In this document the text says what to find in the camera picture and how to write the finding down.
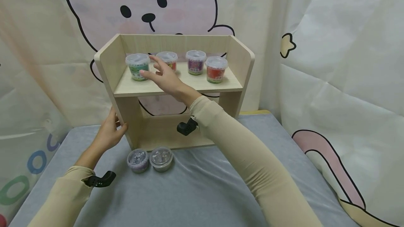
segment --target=cartoon star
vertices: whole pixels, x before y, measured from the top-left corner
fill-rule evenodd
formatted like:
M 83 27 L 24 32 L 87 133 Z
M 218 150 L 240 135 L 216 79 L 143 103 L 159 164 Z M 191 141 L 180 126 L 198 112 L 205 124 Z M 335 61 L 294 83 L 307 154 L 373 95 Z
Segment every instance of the cartoon star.
M 296 44 L 292 41 L 293 37 L 291 33 L 285 33 L 282 36 L 282 41 L 280 43 L 280 55 L 286 58 L 289 52 L 296 48 Z

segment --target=fabric backdrop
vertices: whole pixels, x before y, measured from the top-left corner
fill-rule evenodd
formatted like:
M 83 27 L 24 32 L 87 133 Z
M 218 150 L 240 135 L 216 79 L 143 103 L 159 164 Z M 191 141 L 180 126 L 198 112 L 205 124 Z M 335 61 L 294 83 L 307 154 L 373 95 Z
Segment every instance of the fabric backdrop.
M 282 125 L 355 221 L 404 226 L 404 1 L 277 2 Z
M 106 117 L 111 104 L 92 61 L 112 36 L 235 34 L 256 55 L 242 110 L 257 110 L 272 2 L 0 0 L 0 227 L 13 218 L 68 127 Z M 153 115 L 184 110 L 167 96 L 141 102 Z

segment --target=beige sleeve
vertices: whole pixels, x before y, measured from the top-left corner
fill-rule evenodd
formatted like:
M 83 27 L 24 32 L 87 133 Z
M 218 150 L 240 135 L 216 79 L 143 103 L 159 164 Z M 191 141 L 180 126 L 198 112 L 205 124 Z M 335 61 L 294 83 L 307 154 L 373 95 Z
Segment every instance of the beige sleeve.
M 94 171 L 72 166 L 63 177 L 56 180 L 47 200 L 28 227 L 72 227 L 90 196 L 91 187 L 82 182 Z
M 217 103 L 199 97 L 190 107 L 199 130 L 236 169 L 271 226 L 322 226 L 276 156 Z

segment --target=person's left hand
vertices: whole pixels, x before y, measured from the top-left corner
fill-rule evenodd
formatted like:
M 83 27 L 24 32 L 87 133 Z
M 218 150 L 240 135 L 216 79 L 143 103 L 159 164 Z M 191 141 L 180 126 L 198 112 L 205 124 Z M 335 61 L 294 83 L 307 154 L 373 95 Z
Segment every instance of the person's left hand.
M 119 130 L 117 130 L 117 127 L 120 125 L 116 112 L 114 108 L 111 107 L 108 117 L 101 124 L 91 146 L 99 151 L 105 152 L 117 145 L 122 136 L 128 130 L 128 123 L 125 123 Z

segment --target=pink cheek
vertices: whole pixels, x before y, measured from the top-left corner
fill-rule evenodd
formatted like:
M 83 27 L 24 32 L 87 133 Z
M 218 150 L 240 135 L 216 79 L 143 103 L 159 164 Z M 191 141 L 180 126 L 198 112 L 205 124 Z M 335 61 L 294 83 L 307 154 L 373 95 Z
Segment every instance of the pink cheek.
M 119 25 L 119 33 L 139 33 L 139 26 L 133 21 L 125 21 Z
M 163 20 L 167 23 L 174 23 L 185 18 L 185 12 L 182 9 L 168 9 L 163 15 Z

